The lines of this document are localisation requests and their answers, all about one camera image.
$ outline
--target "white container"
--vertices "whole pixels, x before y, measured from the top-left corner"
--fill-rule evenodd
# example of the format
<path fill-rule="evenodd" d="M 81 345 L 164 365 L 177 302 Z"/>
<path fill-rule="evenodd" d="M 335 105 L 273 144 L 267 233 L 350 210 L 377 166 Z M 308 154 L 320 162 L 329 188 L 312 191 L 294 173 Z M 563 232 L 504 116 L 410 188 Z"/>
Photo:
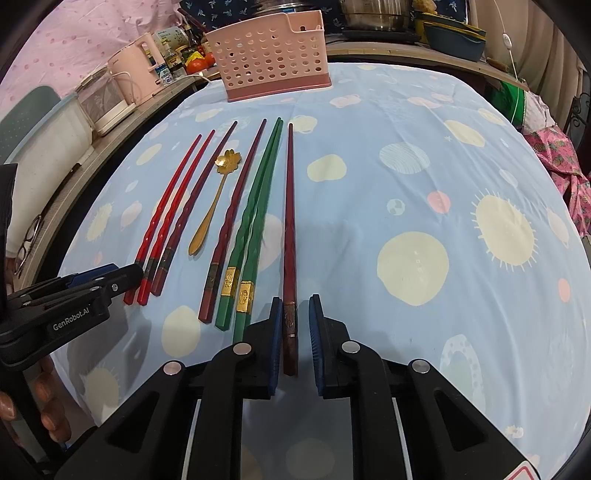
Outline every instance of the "white container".
<path fill-rule="evenodd" d="M 6 163 L 18 163 L 7 256 L 16 257 L 27 229 L 76 163 L 93 152 L 92 126 L 73 93 L 44 116 Z"/>
<path fill-rule="evenodd" d="M 163 40 L 168 40 L 168 44 L 173 50 L 189 44 L 189 39 L 180 27 L 170 27 L 165 28 L 164 30 L 159 30 L 152 34 L 152 38 L 162 55 L 166 54 L 164 46 L 162 45 Z"/>
<path fill-rule="evenodd" d="M 119 85 L 106 66 L 82 80 L 76 92 L 82 109 L 101 137 L 135 110 L 135 103 L 127 104 Z"/>

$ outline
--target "gray chair backrest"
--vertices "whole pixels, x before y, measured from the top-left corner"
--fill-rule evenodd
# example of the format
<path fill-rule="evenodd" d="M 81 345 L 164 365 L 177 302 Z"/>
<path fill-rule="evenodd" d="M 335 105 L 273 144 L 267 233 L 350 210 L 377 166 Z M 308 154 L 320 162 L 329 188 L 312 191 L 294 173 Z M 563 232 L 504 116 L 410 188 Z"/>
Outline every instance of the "gray chair backrest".
<path fill-rule="evenodd" d="M 30 91 L 0 122 L 0 165 L 6 162 L 31 129 L 60 101 L 60 96 L 48 86 Z"/>

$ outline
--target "pink floral fabric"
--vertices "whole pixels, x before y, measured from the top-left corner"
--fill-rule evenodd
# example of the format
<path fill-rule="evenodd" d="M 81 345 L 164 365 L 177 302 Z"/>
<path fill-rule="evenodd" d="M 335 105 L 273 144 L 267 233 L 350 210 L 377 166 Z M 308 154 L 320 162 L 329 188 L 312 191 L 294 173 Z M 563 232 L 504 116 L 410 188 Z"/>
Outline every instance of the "pink floral fabric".
<path fill-rule="evenodd" d="M 550 173 L 560 193 L 564 196 L 570 187 L 570 198 L 565 198 L 570 217 L 579 234 L 587 235 L 591 224 L 591 184 L 581 171 L 570 138 L 556 125 L 524 137 Z"/>
<path fill-rule="evenodd" d="M 60 96 L 140 35 L 174 25 L 177 0 L 63 0 L 28 39 L 0 85 L 0 118 L 39 85 Z"/>

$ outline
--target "pink curtain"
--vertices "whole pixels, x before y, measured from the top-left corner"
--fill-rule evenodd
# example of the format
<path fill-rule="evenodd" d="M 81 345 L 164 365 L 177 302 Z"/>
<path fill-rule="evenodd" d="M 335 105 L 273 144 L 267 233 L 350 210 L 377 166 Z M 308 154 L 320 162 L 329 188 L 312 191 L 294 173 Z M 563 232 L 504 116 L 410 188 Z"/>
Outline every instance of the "pink curtain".
<path fill-rule="evenodd" d="M 177 0 L 63 0 L 39 25 L 0 84 L 0 118 L 39 85 L 60 96 L 147 31 L 175 24 Z"/>

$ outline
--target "wooden shelf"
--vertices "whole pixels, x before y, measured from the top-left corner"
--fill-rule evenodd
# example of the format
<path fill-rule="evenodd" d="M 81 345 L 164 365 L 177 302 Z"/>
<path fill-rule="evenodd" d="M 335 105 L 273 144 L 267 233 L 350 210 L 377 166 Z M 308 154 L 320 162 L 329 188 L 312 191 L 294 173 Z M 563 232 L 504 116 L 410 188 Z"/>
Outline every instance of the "wooden shelf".
<path fill-rule="evenodd" d="M 329 57 L 345 55 L 356 57 L 390 57 L 391 60 L 401 63 L 447 66 L 465 72 L 479 73 L 485 77 L 501 80 L 529 91 L 527 85 L 518 82 L 511 75 L 491 67 L 484 61 L 458 59 L 457 57 L 446 55 L 426 46 L 371 41 L 340 41 L 328 44 L 326 46 L 326 53 Z"/>

